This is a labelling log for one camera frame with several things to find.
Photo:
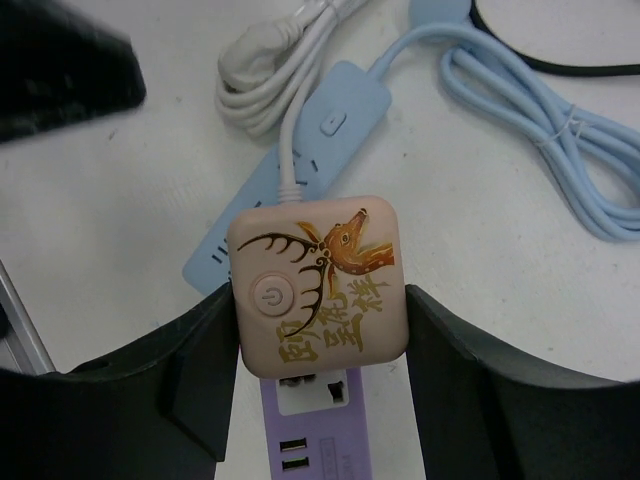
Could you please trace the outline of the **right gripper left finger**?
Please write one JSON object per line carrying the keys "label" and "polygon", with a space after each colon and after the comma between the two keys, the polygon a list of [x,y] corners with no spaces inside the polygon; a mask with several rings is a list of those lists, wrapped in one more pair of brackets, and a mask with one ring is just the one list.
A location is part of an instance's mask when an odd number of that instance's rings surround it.
{"label": "right gripper left finger", "polygon": [[1,373],[5,479],[211,479],[239,352],[229,285],[68,373]]}

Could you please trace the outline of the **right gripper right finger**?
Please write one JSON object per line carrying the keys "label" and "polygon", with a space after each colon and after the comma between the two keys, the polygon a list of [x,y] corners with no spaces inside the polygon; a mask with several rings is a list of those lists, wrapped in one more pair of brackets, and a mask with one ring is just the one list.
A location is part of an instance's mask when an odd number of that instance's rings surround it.
{"label": "right gripper right finger", "polygon": [[427,478],[638,478],[638,382],[526,353],[415,285],[406,300],[406,358]]}

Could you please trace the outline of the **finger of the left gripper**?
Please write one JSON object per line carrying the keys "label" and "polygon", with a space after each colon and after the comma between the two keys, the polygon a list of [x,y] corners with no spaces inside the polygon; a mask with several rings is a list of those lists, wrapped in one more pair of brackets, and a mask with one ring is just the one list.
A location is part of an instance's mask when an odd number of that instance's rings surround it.
{"label": "finger of the left gripper", "polygon": [[133,110],[145,98],[123,34],[60,1],[2,2],[2,142]]}

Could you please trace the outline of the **purple power strip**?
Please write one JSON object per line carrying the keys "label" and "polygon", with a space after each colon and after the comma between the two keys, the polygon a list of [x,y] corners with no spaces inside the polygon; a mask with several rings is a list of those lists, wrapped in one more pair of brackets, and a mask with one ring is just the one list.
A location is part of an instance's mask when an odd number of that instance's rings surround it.
{"label": "purple power strip", "polygon": [[371,479],[361,371],[260,382],[273,479]]}

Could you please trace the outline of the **pink deer cube socket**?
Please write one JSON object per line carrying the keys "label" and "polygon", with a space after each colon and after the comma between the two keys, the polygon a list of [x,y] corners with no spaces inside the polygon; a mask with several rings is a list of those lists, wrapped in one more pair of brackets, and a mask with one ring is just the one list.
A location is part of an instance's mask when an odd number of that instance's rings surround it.
{"label": "pink deer cube socket", "polygon": [[246,368],[283,379],[382,364],[409,342],[399,225],[361,196],[241,212],[227,234]]}

